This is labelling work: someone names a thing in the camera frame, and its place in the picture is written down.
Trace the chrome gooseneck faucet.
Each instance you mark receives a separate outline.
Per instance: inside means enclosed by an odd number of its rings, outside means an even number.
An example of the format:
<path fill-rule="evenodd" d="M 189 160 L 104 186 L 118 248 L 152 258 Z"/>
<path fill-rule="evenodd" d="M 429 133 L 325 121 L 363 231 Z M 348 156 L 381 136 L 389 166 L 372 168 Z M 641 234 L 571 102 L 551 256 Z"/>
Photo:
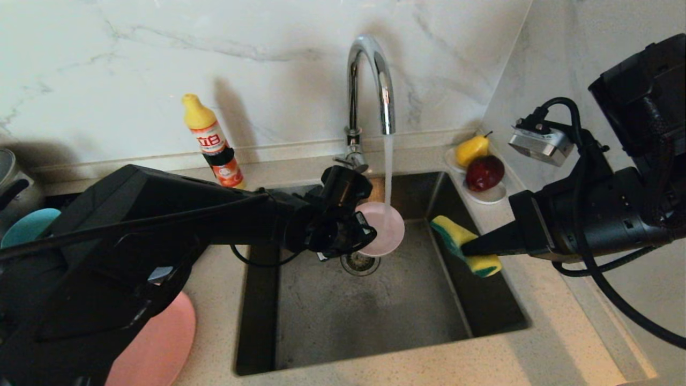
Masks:
<path fill-rule="evenodd" d="M 362 129 L 358 125 L 359 67 L 362 58 L 366 58 L 370 64 L 375 82 L 381 134 L 390 136 L 397 130 L 393 80 L 384 50 L 373 35 L 361 34 L 354 39 L 346 64 L 349 110 L 348 125 L 345 127 L 346 152 L 345 156 L 334 159 L 357 173 L 365 173 L 369 168 L 363 155 Z"/>

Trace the pale pink bowl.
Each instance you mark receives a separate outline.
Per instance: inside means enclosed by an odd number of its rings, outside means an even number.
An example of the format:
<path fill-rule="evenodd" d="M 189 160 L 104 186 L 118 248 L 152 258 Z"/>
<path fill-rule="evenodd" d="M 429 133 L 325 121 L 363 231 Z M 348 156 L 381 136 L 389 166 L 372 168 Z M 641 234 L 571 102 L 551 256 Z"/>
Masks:
<path fill-rule="evenodd" d="M 356 207 L 370 227 L 377 232 L 375 239 L 359 252 L 364 256 L 381 257 L 392 253 L 402 242 L 405 223 L 395 208 L 381 202 L 367 202 Z"/>

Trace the small white fruit dish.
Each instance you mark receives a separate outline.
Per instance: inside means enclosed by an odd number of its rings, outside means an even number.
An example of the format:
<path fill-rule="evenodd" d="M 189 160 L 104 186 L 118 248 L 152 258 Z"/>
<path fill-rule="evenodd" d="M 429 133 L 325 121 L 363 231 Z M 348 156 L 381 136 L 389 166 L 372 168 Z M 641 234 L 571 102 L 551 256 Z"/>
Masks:
<path fill-rule="evenodd" d="M 472 191 L 466 185 L 466 168 L 459 166 L 456 162 L 455 147 L 449 147 L 444 152 L 444 161 L 452 171 L 460 175 L 461 186 L 465 188 L 468 198 L 483 205 L 495 205 L 507 198 L 508 192 L 504 181 L 500 181 L 495 187 L 485 191 Z"/>

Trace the teal bowl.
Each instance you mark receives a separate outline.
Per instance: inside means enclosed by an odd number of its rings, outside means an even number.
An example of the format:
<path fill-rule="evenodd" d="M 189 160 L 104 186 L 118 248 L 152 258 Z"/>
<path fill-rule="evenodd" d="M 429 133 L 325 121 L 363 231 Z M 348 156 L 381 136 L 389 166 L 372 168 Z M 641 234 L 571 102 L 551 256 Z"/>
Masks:
<path fill-rule="evenodd" d="M 34 242 L 39 239 L 61 211 L 54 208 L 45 208 L 29 213 L 10 227 L 0 240 L 0 249 L 14 247 L 20 244 Z"/>

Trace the round metal drain strainer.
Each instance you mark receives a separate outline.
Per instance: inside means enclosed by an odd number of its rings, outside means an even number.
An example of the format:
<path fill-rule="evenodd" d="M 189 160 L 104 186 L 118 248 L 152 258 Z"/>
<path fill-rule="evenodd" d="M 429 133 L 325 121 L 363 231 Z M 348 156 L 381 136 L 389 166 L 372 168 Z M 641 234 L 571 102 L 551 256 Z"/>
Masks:
<path fill-rule="evenodd" d="M 380 257 L 365 256 L 358 252 L 340 257 L 340 263 L 346 273 L 356 277 L 365 277 L 375 273 L 380 266 Z"/>

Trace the stainless steel pot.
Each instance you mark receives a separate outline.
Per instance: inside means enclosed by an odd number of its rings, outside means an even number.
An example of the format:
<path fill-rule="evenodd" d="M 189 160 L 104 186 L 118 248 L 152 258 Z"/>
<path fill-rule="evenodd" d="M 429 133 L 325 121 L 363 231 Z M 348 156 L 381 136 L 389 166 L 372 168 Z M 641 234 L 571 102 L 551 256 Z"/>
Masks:
<path fill-rule="evenodd" d="M 0 221 L 9 223 L 44 205 L 41 183 L 24 170 L 14 152 L 0 149 Z"/>

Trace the yellow green sponge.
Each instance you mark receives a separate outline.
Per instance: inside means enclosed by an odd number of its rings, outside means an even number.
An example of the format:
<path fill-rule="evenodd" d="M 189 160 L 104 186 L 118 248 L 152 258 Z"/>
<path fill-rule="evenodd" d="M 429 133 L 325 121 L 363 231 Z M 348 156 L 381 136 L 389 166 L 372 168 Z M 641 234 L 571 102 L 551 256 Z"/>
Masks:
<path fill-rule="evenodd" d="M 438 216 L 431 220 L 431 228 L 438 232 L 449 252 L 458 257 L 479 278 L 489 278 L 502 269 L 498 256 L 466 256 L 461 247 L 477 239 L 477 235 L 462 227 L 448 217 Z"/>

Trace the stainless steel sink basin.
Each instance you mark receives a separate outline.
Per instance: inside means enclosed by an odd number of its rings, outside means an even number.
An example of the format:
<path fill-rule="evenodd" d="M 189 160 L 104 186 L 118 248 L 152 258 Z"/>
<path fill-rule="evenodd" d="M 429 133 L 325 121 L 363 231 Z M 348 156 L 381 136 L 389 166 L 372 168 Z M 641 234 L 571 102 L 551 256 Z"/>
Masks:
<path fill-rule="evenodd" d="M 367 357 L 529 327 L 503 273 L 478 278 L 431 229 L 443 215 L 477 227 L 445 172 L 392 178 L 401 244 L 375 273 L 346 273 L 311 252 L 276 268 L 250 266 L 238 327 L 238 376 Z"/>

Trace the yellow pear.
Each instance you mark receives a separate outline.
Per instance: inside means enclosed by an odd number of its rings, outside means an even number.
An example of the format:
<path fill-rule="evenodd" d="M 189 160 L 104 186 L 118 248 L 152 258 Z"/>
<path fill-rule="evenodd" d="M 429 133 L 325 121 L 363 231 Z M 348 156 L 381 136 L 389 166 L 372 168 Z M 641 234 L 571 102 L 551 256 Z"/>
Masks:
<path fill-rule="evenodd" d="M 456 164 L 460 168 L 468 168 L 470 163 L 478 157 L 485 157 L 489 154 L 490 131 L 485 135 L 475 136 L 468 141 L 459 144 L 454 150 Z"/>

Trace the pink plate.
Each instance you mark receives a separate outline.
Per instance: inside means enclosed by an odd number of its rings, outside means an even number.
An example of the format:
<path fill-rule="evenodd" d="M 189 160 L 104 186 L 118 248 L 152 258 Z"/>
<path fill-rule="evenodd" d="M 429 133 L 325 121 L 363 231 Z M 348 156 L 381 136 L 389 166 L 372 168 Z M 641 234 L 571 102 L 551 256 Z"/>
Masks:
<path fill-rule="evenodd" d="M 181 292 L 115 360 L 105 386 L 172 386 L 189 357 L 196 325 L 193 303 Z"/>

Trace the orange dish soap bottle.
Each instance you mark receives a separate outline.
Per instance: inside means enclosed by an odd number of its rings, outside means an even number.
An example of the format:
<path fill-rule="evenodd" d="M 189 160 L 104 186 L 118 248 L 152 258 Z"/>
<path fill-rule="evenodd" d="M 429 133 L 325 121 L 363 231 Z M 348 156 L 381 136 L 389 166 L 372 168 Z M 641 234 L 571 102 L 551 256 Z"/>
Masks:
<path fill-rule="evenodd" d="M 184 122 L 198 142 L 203 158 L 223 187 L 245 188 L 242 170 L 235 158 L 235 151 L 227 141 L 216 114 L 207 108 L 195 94 L 182 96 L 185 108 Z"/>

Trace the dark red apple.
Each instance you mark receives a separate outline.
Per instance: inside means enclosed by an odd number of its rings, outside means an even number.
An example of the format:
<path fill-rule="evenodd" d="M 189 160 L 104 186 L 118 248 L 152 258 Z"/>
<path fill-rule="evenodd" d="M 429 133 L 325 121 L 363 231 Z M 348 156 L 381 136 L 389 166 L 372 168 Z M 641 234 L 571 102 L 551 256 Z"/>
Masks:
<path fill-rule="evenodd" d="M 466 186 L 471 191 L 487 191 L 504 178 L 505 167 L 494 155 L 474 159 L 466 169 Z"/>

